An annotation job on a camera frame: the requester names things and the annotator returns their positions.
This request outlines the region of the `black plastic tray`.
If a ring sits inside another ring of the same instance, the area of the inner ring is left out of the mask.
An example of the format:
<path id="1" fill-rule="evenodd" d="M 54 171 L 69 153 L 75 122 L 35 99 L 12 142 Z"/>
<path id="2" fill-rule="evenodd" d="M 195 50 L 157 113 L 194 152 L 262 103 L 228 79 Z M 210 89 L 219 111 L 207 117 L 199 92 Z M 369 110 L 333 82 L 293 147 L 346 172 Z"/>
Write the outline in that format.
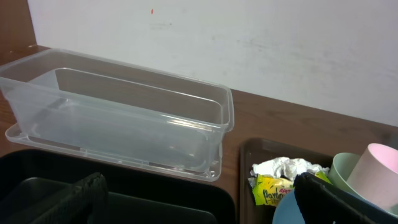
<path id="1" fill-rule="evenodd" d="M 1 210 L 26 208 L 95 172 L 108 185 L 107 223 L 236 223 L 221 188 L 36 149 L 1 158 Z"/>

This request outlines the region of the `dark blue plate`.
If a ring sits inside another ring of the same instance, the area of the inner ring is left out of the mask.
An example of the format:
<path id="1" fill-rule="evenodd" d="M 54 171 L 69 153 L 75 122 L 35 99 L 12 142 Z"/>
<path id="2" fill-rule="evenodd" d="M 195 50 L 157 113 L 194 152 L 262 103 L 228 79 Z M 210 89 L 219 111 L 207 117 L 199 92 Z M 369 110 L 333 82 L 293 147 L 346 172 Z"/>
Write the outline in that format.
<path id="1" fill-rule="evenodd" d="M 279 202 L 274 212 L 272 224 L 305 224 L 294 193 L 294 191 L 291 191 Z"/>

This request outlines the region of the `yellow snack wrapper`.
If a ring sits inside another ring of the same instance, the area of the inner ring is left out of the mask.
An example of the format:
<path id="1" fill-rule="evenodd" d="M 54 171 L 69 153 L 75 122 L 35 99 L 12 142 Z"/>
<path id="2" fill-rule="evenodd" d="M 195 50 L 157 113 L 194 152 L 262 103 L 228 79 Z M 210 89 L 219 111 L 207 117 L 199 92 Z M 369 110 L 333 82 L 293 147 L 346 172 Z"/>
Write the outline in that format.
<path id="1" fill-rule="evenodd" d="M 268 175 L 255 174 L 253 170 L 250 174 L 248 181 L 257 206 L 276 207 L 288 193 L 294 190 L 294 179 L 290 180 L 285 176 L 276 179 Z"/>

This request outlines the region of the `pink cup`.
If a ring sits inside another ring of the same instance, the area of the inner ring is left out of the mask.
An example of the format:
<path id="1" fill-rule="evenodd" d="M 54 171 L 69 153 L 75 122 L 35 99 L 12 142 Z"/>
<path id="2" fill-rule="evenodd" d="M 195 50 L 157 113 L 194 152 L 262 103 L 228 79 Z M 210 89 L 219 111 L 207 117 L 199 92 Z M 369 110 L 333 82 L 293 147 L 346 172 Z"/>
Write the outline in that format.
<path id="1" fill-rule="evenodd" d="M 369 144 L 347 183 L 366 200 L 397 213 L 397 150 L 382 144 Z"/>

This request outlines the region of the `crumpled white tissue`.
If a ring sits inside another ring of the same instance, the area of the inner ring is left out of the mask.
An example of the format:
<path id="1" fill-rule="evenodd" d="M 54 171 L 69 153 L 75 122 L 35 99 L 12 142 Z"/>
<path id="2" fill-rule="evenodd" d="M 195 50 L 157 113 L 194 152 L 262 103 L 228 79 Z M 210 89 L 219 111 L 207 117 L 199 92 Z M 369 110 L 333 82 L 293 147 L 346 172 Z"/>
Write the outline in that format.
<path id="1" fill-rule="evenodd" d="M 330 168 L 322 167 L 319 164 L 312 164 L 302 158 L 290 159 L 289 157 L 277 157 L 260 164 L 253 164 L 250 174 L 257 177 L 258 175 L 264 175 L 278 179 L 282 176 L 293 181 L 297 175 L 304 172 L 316 174 L 317 172 L 323 172 L 328 176 Z"/>

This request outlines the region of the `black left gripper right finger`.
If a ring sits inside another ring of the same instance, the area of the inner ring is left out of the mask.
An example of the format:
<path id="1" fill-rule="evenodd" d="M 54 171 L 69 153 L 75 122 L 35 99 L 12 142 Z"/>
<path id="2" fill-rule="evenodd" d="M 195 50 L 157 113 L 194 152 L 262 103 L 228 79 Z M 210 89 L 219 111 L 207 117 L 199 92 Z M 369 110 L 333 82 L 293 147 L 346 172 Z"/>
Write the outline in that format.
<path id="1" fill-rule="evenodd" d="M 294 195 L 305 223 L 397 224 L 397 218 L 320 178 L 296 176 Z"/>

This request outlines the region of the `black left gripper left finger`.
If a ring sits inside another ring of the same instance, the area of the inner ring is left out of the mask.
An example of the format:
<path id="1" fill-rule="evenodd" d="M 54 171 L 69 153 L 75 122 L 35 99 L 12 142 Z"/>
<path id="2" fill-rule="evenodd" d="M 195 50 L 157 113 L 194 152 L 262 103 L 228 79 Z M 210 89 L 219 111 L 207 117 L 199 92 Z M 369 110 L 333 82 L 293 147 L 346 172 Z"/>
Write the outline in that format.
<path id="1" fill-rule="evenodd" d="M 106 223 L 105 176 L 91 174 L 18 212 L 1 211 L 1 223 Z"/>

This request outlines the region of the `brown serving tray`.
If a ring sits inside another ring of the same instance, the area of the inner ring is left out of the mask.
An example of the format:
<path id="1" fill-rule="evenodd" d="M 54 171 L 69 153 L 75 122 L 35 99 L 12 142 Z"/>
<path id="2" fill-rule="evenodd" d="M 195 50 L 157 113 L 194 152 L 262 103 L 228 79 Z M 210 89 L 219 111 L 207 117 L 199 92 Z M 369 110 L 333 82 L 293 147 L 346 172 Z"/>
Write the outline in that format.
<path id="1" fill-rule="evenodd" d="M 330 167 L 333 157 L 307 149 L 266 139 L 249 139 L 239 150 L 239 222 L 240 224 L 271 224 L 275 208 L 257 206 L 248 178 L 253 164 L 276 157 L 302 158 L 313 164 Z"/>

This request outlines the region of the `clear plastic bin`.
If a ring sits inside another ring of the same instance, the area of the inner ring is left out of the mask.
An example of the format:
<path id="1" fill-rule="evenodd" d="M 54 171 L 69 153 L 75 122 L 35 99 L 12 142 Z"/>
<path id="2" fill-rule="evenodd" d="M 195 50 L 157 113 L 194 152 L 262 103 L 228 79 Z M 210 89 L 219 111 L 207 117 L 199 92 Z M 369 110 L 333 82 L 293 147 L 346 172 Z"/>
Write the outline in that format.
<path id="1" fill-rule="evenodd" d="M 194 172 L 234 127 L 226 86 L 69 50 L 3 65 L 1 91 L 30 137 Z"/>

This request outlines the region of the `mint green bowl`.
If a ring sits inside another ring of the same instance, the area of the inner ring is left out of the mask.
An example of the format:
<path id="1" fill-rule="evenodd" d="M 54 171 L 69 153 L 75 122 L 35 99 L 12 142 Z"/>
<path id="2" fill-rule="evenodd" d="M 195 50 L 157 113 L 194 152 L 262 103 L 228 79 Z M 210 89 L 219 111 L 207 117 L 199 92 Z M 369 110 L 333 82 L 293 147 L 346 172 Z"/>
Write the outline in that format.
<path id="1" fill-rule="evenodd" d="M 366 200 L 365 198 L 360 196 L 357 192 L 355 192 L 354 189 L 352 189 L 347 183 L 349 175 L 353 171 L 355 165 L 357 164 L 361 156 L 348 152 L 342 152 L 337 154 L 333 158 L 333 163 L 329 173 L 329 179 L 334 186 L 344 191 L 347 191 L 360 199 Z M 387 210 L 385 211 L 394 217 L 397 216 L 397 213 L 391 213 L 388 212 Z"/>

